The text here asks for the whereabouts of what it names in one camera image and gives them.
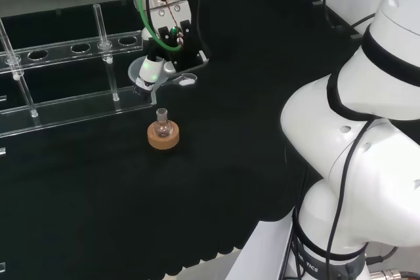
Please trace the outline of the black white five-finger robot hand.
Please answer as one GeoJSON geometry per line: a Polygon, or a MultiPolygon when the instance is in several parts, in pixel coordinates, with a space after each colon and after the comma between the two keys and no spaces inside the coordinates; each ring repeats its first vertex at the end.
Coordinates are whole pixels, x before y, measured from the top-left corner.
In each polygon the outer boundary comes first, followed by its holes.
{"type": "Polygon", "coordinates": [[[146,53],[129,67],[133,92],[143,98],[165,80],[177,80],[184,73],[198,70],[209,61],[209,54],[192,24],[187,1],[166,3],[152,8],[143,5],[142,18],[148,23],[142,30],[146,53]]]}

